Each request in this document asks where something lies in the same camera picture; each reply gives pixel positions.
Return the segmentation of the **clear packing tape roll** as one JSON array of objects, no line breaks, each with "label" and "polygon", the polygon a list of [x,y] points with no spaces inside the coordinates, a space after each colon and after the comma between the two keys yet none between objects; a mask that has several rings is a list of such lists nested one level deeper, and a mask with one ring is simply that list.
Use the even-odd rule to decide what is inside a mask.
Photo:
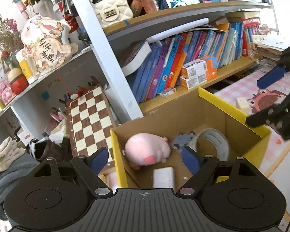
[{"label": "clear packing tape roll", "polygon": [[205,128],[198,132],[188,143],[188,147],[198,155],[210,154],[220,161],[228,161],[230,158],[230,145],[225,135],[213,128]]}]

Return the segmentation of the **white power adapter block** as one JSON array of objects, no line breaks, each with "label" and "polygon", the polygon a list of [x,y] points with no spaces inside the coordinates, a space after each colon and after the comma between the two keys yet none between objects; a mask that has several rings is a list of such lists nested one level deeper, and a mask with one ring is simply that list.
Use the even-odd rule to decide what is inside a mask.
[{"label": "white power adapter block", "polygon": [[153,188],[172,188],[175,190],[175,174],[172,167],[153,170]]}]

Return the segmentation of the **pink plush pig toy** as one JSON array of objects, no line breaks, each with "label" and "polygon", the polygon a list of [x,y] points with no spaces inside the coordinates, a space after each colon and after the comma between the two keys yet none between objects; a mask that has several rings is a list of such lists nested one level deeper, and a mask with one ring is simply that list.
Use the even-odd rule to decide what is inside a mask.
[{"label": "pink plush pig toy", "polygon": [[139,170],[141,166],[166,163],[171,149],[166,137],[138,133],[128,139],[124,153],[133,170]]}]

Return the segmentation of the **stack of papers and booklets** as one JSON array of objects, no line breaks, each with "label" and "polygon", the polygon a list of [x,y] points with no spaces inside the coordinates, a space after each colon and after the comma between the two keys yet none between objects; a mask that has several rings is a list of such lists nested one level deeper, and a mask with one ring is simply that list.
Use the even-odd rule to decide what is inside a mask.
[{"label": "stack of papers and booklets", "polygon": [[249,57],[259,62],[263,59],[268,59],[277,62],[281,53],[290,47],[290,38],[281,35],[253,35],[253,48]]}]

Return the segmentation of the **white cube charger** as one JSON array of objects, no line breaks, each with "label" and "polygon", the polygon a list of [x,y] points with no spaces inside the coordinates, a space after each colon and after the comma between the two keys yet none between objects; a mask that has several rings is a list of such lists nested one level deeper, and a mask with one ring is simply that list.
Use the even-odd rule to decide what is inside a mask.
[{"label": "white cube charger", "polygon": [[236,98],[236,108],[244,112],[245,114],[249,115],[251,112],[251,107],[244,97]]}]

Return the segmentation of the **brown white chessboard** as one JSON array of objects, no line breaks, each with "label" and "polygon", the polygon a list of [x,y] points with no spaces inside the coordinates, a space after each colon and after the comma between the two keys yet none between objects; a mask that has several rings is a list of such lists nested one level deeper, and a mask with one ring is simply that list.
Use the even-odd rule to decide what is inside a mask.
[{"label": "brown white chessboard", "polygon": [[66,114],[72,156],[89,157],[105,147],[108,161],[113,161],[110,130],[116,125],[102,87],[92,87],[79,98],[67,101]]}]

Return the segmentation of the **yellow cardboard box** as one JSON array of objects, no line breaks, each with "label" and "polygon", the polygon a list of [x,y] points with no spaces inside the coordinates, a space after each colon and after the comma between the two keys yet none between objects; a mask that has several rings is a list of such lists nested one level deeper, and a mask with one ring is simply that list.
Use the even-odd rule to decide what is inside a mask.
[{"label": "yellow cardboard box", "polygon": [[[151,115],[114,128],[110,134],[119,187],[152,188],[154,171],[171,167],[177,190],[192,176],[181,158],[186,145],[192,145],[200,156],[211,154],[222,161],[245,157],[256,168],[260,167],[270,130],[265,126],[249,128],[246,117],[221,98],[197,89],[166,103]],[[167,138],[171,153],[166,163],[141,166],[139,170],[130,165],[124,153],[125,144],[140,133]]]}]

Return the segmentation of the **upper white orange carton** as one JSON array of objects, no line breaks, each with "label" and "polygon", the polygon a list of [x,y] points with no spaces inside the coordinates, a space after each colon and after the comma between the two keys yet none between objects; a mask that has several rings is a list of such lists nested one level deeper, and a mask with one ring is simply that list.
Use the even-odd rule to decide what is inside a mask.
[{"label": "upper white orange carton", "polygon": [[185,78],[193,78],[205,73],[206,79],[212,80],[217,77],[217,59],[214,56],[205,56],[184,64],[181,75]]}]

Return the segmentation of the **white orange carton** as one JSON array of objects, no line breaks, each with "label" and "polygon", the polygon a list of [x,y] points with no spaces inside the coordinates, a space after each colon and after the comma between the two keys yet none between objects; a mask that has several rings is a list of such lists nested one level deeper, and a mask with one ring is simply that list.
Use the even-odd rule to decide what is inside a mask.
[{"label": "white orange carton", "polygon": [[180,76],[180,85],[188,90],[197,87],[200,84],[203,84],[207,81],[210,81],[217,77],[217,68],[206,71],[202,74],[196,75],[193,78],[185,78]]},{"label": "white orange carton", "polygon": [[206,79],[212,80],[217,77],[217,59],[214,56],[205,56],[184,64],[181,75],[185,78],[193,78],[205,73]]}]

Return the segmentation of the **lower white orange carton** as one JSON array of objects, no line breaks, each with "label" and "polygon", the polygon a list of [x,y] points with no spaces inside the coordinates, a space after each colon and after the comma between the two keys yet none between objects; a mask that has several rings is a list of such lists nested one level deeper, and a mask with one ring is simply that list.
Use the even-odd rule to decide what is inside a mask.
[{"label": "lower white orange carton", "polygon": [[203,84],[207,81],[210,81],[217,77],[217,68],[206,71],[202,74],[196,75],[193,78],[185,78],[180,76],[180,85],[188,90],[197,87],[200,84]]}]

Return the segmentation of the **grey cloth pile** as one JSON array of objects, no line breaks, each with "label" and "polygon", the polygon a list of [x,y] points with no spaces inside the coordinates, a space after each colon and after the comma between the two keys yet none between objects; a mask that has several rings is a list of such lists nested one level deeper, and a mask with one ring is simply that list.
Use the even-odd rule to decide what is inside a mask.
[{"label": "grey cloth pile", "polygon": [[0,220],[7,220],[3,203],[11,190],[27,176],[39,162],[17,142],[7,137],[0,145]]}]

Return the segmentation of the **row of children's books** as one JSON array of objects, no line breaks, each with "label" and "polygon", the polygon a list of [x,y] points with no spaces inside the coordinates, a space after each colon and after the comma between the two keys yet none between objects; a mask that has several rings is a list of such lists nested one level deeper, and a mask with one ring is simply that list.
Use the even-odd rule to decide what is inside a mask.
[{"label": "row of children's books", "polygon": [[184,30],[159,43],[146,40],[131,43],[119,55],[118,62],[137,103],[175,93],[180,85],[181,68],[188,62],[214,56],[218,70],[248,56],[253,48],[252,36],[260,34],[257,14],[227,13],[212,24]]}]

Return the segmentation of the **wooden bookshelf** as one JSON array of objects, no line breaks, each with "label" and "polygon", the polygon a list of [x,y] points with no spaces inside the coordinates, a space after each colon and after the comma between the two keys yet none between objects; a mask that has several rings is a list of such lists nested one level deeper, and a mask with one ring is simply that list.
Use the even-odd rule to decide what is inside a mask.
[{"label": "wooden bookshelf", "polygon": [[115,49],[125,49],[137,39],[159,43],[171,35],[207,24],[213,13],[272,8],[271,4],[260,2],[206,2],[160,10],[102,28],[89,0],[72,2],[91,40],[95,59],[115,95],[118,104],[115,113],[122,123],[142,118],[143,112],[116,59]]}]

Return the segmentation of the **cream quilted handbag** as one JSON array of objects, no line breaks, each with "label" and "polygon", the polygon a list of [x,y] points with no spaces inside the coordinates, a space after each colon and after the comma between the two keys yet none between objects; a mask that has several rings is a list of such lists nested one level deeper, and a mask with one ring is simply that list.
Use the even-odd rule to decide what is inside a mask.
[{"label": "cream quilted handbag", "polygon": [[127,0],[89,0],[102,28],[133,18]]}]

